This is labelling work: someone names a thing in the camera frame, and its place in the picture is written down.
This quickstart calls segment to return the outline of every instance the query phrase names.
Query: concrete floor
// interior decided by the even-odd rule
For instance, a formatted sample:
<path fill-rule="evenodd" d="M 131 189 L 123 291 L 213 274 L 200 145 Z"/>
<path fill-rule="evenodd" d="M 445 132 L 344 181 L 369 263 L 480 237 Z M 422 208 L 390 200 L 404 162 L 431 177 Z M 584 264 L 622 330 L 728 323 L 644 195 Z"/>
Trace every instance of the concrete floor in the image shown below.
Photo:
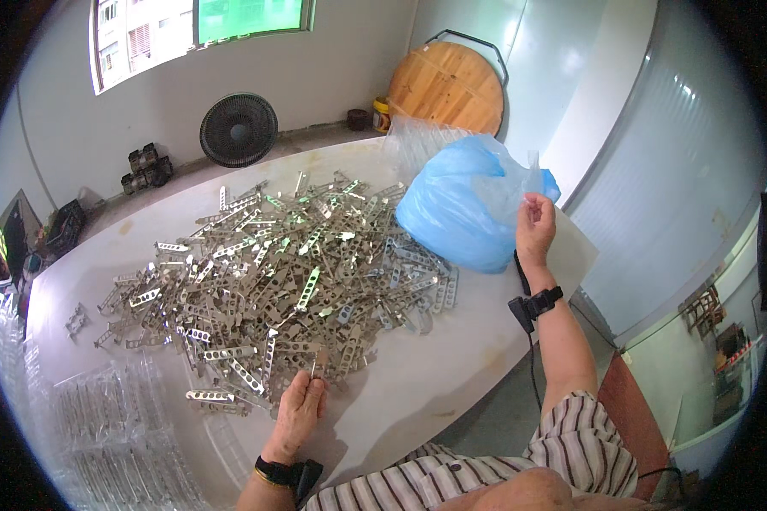
<path fill-rule="evenodd" d="M 608 372 L 614 349 L 604 341 L 581 312 L 571 307 L 582 326 L 591 351 L 600 383 Z M 508 374 L 479 402 L 458 420 L 440 432 L 432 442 L 445 445 L 460 455 L 520 456 L 540 423 L 532 387 L 531 354 L 526 354 Z M 540 345 L 534 345 L 534 374 L 542 400 L 545 376 L 542 372 Z"/>
<path fill-rule="evenodd" d="M 378 136 L 380 133 L 372 129 L 351 132 L 342 123 L 284 132 L 279 134 L 276 145 L 261 161 Z M 144 189 L 133 195 L 118 195 L 109 199 L 89 212 L 82 241 L 165 197 L 235 170 L 224 169 L 205 159 L 177 168 L 174 178 L 164 187 Z M 573 310 L 591 344 L 601 381 L 611 363 L 614 350 L 580 312 Z M 540 421 L 528 372 L 530 365 L 530 356 L 526 355 L 491 392 L 436 436 L 434 441 L 464 455 L 520 455 Z M 545 376 L 538 346 L 534 347 L 534 371 L 542 399 L 545 394 Z"/>

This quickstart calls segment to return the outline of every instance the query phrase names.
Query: white table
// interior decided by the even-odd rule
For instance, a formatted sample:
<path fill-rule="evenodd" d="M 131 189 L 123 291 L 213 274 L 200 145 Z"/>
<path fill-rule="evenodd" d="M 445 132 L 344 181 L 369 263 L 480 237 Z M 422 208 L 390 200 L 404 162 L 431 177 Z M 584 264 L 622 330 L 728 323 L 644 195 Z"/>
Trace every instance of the white table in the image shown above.
<path fill-rule="evenodd" d="M 79 245 L 34 281 L 28 333 L 40 347 L 45 376 L 56 383 L 111 357 L 141 355 L 111 342 L 94 348 L 108 321 L 95 305 L 110 291 L 112 277 L 153 259 L 154 241 L 173 242 L 197 228 L 196 218 L 214 214 L 222 185 L 237 195 L 267 179 L 268 191 L 290 191 L 299 170 L 306 169 L 310 183 L 318 184 L 340 169 L 381 189 L 396 181 L 379 153 L 382 140 L 315 149 L 227 174 L 152 204 Z M 596 255 L 558 210 L 549 264 L 566 299 Z M 326 417 L 302 452 L 325 465 L 322 481 L 344 482 L 406 455 L 466 412 L 528 351 L 525 333 L 506 306 L 521 290 L 513 265 L 493 276 L 461 270 L 459 290 L 456 309 L 436 317 L 430 335 L 404 329 L 380 333 L 373 347 L 377 360 L 348 377 L 347 393 L 330 393 Z M 88 309 L 89 323 L 72 341 L 63 325 L 78 301 Z M 234 502 L 272 430 L 269 415 L 254 410 L 246 418 L 212 417 L 192 411 L 185 391 L 208 383 L 190 373 L 174 347 L 146 349 L 164 373 L 166 409 L 199 485 L 213 504 Z"/>

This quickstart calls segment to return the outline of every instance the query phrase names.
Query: gold bracelet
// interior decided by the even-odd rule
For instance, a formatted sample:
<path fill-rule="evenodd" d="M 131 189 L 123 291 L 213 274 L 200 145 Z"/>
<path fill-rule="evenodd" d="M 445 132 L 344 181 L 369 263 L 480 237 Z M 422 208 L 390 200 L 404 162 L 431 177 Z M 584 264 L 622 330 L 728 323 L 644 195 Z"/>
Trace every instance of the gold bracelet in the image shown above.
<path fill-rule="evenodd" d="M 263 473 L 261 470 L 259 470 L 259 469 L 258 469 L 258 467 L 253 467 L 253 470 L 254 470 L 254 471 L 255 471 L 255 473 L 256 473 L 256 474 L 258 474 L 258 476 L 259 476 L 261 479 L 263 479 L 263 480 L 264 480 L 264 482 L 266 482 L 267 484 L 271 484 L 271 485 L 274 485 L 274 486 L 278 486 L 279 488 L 289 488 L 289 486 L 286 486 L 286 485 L 283 485 L 283 484 L 278 484 L 277 482 L 273 482 L 273 481 L 271 481 L 270 479 L 267 479 L 267 476 L 266 476 L 266 475 L 265 475 L 265 474 L 264 474 L 264 473 Z"/>

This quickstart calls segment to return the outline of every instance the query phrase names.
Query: yellow bucket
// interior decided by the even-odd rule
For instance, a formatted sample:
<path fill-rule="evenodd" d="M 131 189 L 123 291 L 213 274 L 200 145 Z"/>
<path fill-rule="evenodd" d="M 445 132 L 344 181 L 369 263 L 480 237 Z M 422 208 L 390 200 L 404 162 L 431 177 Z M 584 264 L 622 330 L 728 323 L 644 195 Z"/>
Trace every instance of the yellow bucket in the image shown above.
<path fill-rule="evenodd" d="M 378 96 L 372 101 L 372 128 L 381 133 L 389 131 L 389 102 L 383 96 Z"/>

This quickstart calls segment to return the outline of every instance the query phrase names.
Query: striped shirt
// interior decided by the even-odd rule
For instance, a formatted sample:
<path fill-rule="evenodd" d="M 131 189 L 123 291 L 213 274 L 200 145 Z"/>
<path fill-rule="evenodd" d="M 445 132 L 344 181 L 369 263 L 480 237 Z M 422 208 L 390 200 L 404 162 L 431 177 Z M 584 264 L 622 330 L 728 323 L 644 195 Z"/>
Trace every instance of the striped shirt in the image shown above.
<path fill-rule="evenodd" d="M 548 467 L 574 496 L 631 496 L 636 460 L 602 404 L 571 393 L 547 414 L 519 458 L 456 455 L 427 443 L 385 470 L 356 477 L 312 496 L 306 511 L 411 511 L 431 509 L 483 486 L 508 481 L 526 468 Z"/>

